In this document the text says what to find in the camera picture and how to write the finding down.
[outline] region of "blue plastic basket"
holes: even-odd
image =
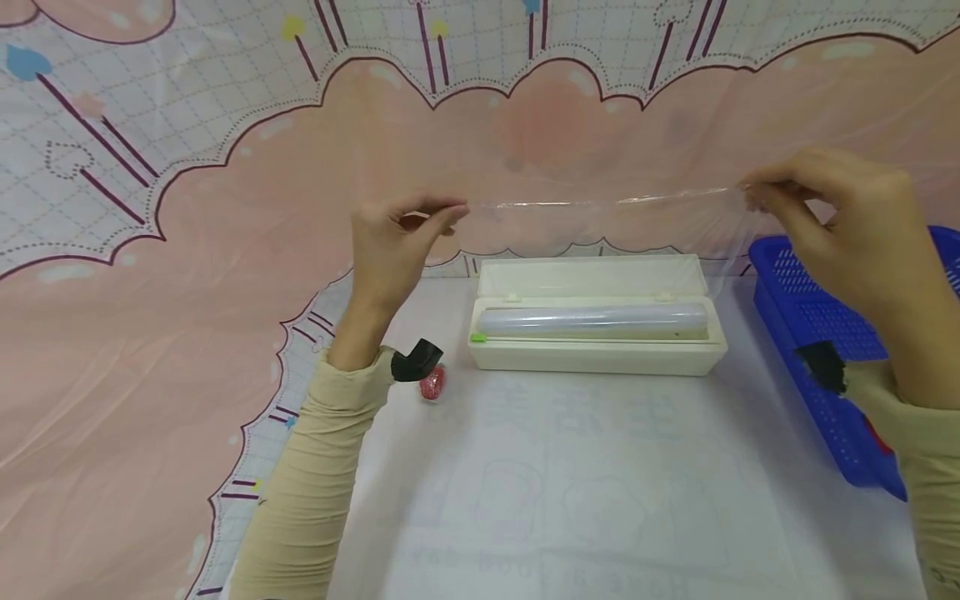
[[[931,227],[930,233],[950,285],[960,295],[960,232]],[[853,404],[817,385],[795,352],[797,347],[830,340],[844,360],[886,358],[876,332],[813,282],[786,237],[756,240],[750,247],[750,259],[758,278],[756,310],[840,472],[857,487],[881,487],[906,500],[894,455]]]

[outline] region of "white plastic box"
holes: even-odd
[[[536,339],[479,335],[489,308],[700,303],[703,339]],[[695,254],[485,260],[470,317],[477,367],[499,371],[706,375],[727,353],[720,320]]]

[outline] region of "white tablecloth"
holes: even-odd
[[[475,281],[424,280],[388,342],[446,352],[364,445],[330,597],[921,598],[906,507],[836,470],[753,308],[705,378],[480,372]]]

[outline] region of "cartoon backdrop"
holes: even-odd
[[[600,4],[4,2],[5,597],[216,597],[335,335],[357,203],[590,206],[818,143],[903,165],[960,227],[956,0]],[[583,210],[478,210],[428,274],[710,252],[737,218]]]

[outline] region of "box lid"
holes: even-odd
[[[705,296],[696,254],[507,258],[483,261],[480,297]]]

